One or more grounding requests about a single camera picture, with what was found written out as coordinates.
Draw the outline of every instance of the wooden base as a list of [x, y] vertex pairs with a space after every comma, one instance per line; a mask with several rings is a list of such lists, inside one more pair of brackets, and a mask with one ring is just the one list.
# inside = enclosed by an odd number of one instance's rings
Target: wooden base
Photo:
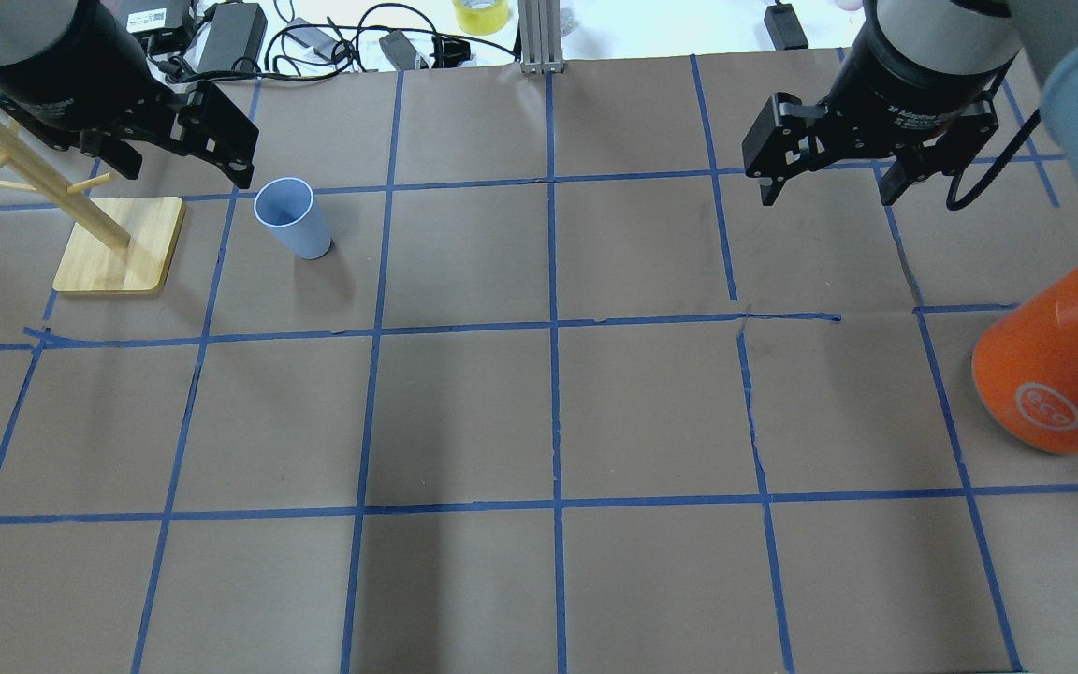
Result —
[[127, 248], [109, 248], [80, 224], [60, 258], [57, 293], [146, 294], [164, 286], [185, 204], [177, 196], [91, 200], [128, 234]]

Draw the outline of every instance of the label sticker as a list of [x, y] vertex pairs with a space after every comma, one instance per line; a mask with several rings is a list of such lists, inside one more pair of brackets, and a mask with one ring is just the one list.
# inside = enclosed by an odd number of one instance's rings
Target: label sticker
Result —
[[1018, 411], [1032, 425], [1047, 430], [1078, 428], [1078, 409], [1067, 397], [1046, 384], [1022, 384], [1018, 388]]
[[141, 32], [152, 30], [155, 27], [164, 27], [167, 10], [149, 10], [148, 12], [136, 12], [127, 16], [127, 31]]

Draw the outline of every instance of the cup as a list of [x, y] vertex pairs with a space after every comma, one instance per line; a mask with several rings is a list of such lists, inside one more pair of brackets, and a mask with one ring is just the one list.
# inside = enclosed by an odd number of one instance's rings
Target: cup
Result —
[[1078, 267], [980, 336], [971, 374], [1013, 436], [1078, 455]]
[[294, 256], [321, 258], [330, 249], [330, 226], [316, 208], [314, 191], [301, 178], [278, 178], [260, 189], [252, 202], [257, 219]]

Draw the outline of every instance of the metal frame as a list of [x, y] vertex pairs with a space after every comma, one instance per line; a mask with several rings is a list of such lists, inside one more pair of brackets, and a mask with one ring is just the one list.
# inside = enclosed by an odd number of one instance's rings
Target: metal frame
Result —
[[564, 72], [559, 44], [559, 0], [519, 0], [522, 72]]

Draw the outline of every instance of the yellow tape roll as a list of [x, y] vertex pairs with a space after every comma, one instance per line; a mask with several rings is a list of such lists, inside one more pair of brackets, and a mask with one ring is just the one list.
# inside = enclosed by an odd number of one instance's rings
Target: yellow tape roll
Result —
[[452, 0], [452, 5], [457, 9], [460, 30], [470, 35], [497, 32], [510, 18], [506, 0]]

